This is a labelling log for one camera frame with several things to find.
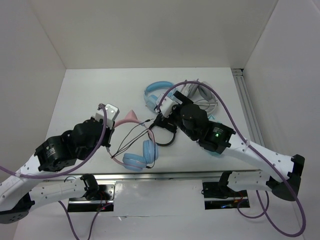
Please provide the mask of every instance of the robotic arm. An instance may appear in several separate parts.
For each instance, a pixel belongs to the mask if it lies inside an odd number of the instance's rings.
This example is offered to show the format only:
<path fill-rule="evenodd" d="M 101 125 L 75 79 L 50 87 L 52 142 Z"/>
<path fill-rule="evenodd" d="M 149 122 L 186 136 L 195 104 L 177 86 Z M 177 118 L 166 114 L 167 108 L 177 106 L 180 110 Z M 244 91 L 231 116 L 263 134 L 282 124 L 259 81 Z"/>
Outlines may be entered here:
<path fill-rule="evenodd" d="M 105 105 L 107 112 L 106 130 L 101 145 L 110 147 L 115 120 L 119 109 L 111 104 Z M 52 136 L 41 144 L 33 156 L 18 170 L 0 183 L 0 224 L 10 224 L 28 215 L 43 205 L 67 198 L 86 197 L 92 199 L 99 186 L 92 174 L 85 174 L 73 181 L 47 187 L 36 187 L 52 172 L 84 160 L 94 150 L 103 131 L 103 110 L 98 109 L 94 117 L 77 124 L 59 136 Z M 43 176 L 42 178 L 23 178 L 20 175 Z"/>
<path fill-rule="evenodd" d="M 271 191 L 281 199 L 294 201 L 292 194 L 275 170 L 248 146 L 251 145 L 267 157 L 296 194 L 298 194 L 300 187 L 304 157 L 282 155 L 250 142 L 248 139 L 244 142 L 232 128 L 219 122 L 210 121 L 206 111 L 200 109 L 198 105 L 180 92 L 176 91 L 174 96 L 181 103 L 165 97 L 159 107 L 162 125 L 177 126 L 192 141 L 197 141 L 200 147 L 212 155 L 235 157 L 261 170 L 225 171 L 219 181 L 221 191 L 264 190 Z"/>

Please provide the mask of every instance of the purple cable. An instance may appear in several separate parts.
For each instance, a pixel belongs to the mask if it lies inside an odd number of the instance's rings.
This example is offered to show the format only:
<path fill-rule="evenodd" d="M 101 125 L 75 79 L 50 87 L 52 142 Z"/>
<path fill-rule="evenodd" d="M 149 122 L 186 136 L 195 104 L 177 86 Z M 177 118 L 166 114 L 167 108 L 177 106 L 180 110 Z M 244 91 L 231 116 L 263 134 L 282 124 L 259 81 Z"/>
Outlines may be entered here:
<path fill-rule="evenodd" d="M 259 215 L 257 215 L 257 216 L 248 216 L 248 215 L 245 215 L 245 214 L 240 210 L 240 205 L 241 205 L 244 201 L 247 201 L 247 199 L 243 199 L 242 201 L 240 201 L 240 202 L 237 204 L 236 209 L 238 210 L 238 212 L 239 212 L 242 216 L 246 217 L 247 219 L 258 219 L 258 218 L 262 217 L 263 215 L 265 215 L 265 212 L 268 210 L 268 208 L 269 208 L 269 203 L 270 203 L 268 192 L 265 191 L 265 194 L 266 194 L 266 207 L 265 207 L 265 210 L 264 210 L 261 214 L 259 214 Z"/>
<path fill-rule="evenodd" d="M 52 179 L 52 178 L 56 178 L 56 177 L 61 177 L 61 176 L 67 175 L 67 174 L 69 174 L 69 173 L 81 168 L 84 164 L 86 164 L 86 162 L 89 161 L 89 159 L 96 153 L 98 148 L 101 146 L 101 143 L 102 143 L 102 141 L 104 139 L 104 136 L 105 136 L 105 133 L 106 133 L 107 111 L 105 109 L 105 105 L 103 105 L 102 103 L 99 104 L 99 108 L 103 110 L 103 129 L 102 129 L 102 133 L 101 133 L 101 136 L 100 136 L 97 144 L 95 145 L 94 149 L 85 158 L 85 160 L 83 160 L 83 162 L 81 162 L 79 165 L 71 168 L 70 170 L 67 170 L 67 171 L 64 171 L 64 172 L 60 172 L 60 173 L 57 173 L 57 174 L 44 175 L 44 176 L 33 176 L 33 175 L 28 175 L 28 174 L 20 174 L 19 178 L 26 178 L 26 179 Z M 7 174 L 10 174 L 12 176 L 16 176 L 16 173 L 14 171 L 8 170 L 8 169 L 4 168 L 3 166 L 0 166 L 0 170 L 4 171 Z"/>
<path fill-rule="evenodd" d="M 79 237 L 78 237 L 77 234 L 76 234 L 76 231 L 75 231 L 75 229 L 74 229 L 74 226 L 73 226 L 73 224 L 72 224 L 72 221 L 71 221 L 71 218 L 70 218 L 70 215 L 69 215 L 69 213 L 68 213 L 68 210 L 67 210 L 66 206 L 63 204 L 62 201 L 58 201 L 58 203 L 61 204 L 61 206 L 63 207 L 63 210 L 65 211 L 65 214 L 66 214 L 66 217 L 68 218 L 68 221 L 69 221 L 70 228 L 71 228 L 71 231 L 72 231 L 72 233 L 73 233 L 73 236 L 75 237 L 76 240 L 80 240 Z M 96 212 L 96 214 L 94 215 L 94 217 L 93 217 L 93 219 L 92 219 L 91 226 L 90 226 L 90 232 L 89 232 L 89 236 L 88 236 L 88 239 L 87 239 L 87 240 L 90 240 L 90 238 L 91 238 L 92 228 L 94 227 L 95 220 L 96 220 L 98 214 L 102 211 L 102 209 L 103 209 L 103 208 L 101 207 L 101 208 Z"/>
<path fill-rule="evenodd" d="M 216 98 L 221 102 L 226 114 L 228 115 L 235 131 L 238 133 L 238 135 L 240 136 L 240 138 L 242 139 L 242 141 L 244 143 L 247 142 L 247 140 L 245 139 L 245 137 L 241 134 L 241 132 L 239 131 L 234 119 L 232 118 L 226 104 L 224 103 L 224 101 L 221 99 L 221 97 L 217 94 L 217 92 L 215 90 L 213 90 L 210 86 L 202 83 L 202 82 L 198 82 L 198 81 L 184 81 L 184 82 L 179 82 L 175 85 L 173 85 L 172 87 L 170 87 L 165 93 L 164 95 L 162 96 L 158 106 L 156 107 L 157 110 L 160 109 L 160 106 L 162 104 L 162 102 L 164 101 L 165 97 L 168 95 L 168 93 L 173 90 L 174 88 L 180 86 L 180 85 L 185 85 L 185 84 L 197 84 L 197 85 L 201 85 L 207 89 L 209 89 L 215 96 Z M 286 233 L 286 232 L 283 232 L 281 231 L 278 227 L 275 226 L 275 224 L 271 221 L 270 217 L 267 215 L 267 211 L 266 211 L 266 208 L 264 207 L 264 205 L 262 204 L 262 202 L 260 202 L 261 204 L 261 207 L 263 209 L 263 213 L 264 215 L 266 216 L 266 218 L 269 220 L 270 224 L 278 231 L 280 232 L 281 234 L 285 235 L 286 237 L 291 237 L 291 238 L 295 238 L 295 237 L 298 237 L 300 236 L 306 229 L 306 214 L 305 214 L 305 211 L 301 205 L 301 202 L 300 200 L 298 199 L 298 196 L 296 195 L 295 191 L 292 189 L 292 187 L 290 186 L 290 184 L 287 182 L 287 180 L 285 179 L 284 176 L 282 176 L 282 174 L 278 171 L 278 169 L 276 169 L 273 164 L 271 162 L 268 161 L 268 159 L 263 156 L 258 150 L 256 150 L 253 146 L 249 145 L 248 146 L 255 154 L 257 154 L 260 158 L 262 158 L 262 160 L 264 160 L 275 172 L 276 174 L 278 174 L 278 176 L 281 178 L 281 180 L 284 182 L 285 186 L 288 188 L 289 192 L 291 193 L 291 195 L 293 196 L 294 200 L 296 201 L 296 204 L 298 205 L 299 207 L 299 210 L 300 210 L 300 213 L 301 213 L 301 217 L 302 217 L 302 226 L 301 226 L 301 229 L 300 231 L 298 231 L 297 233 L 294 233 L 294 234 L 289 234 L 289 233 Z"/>

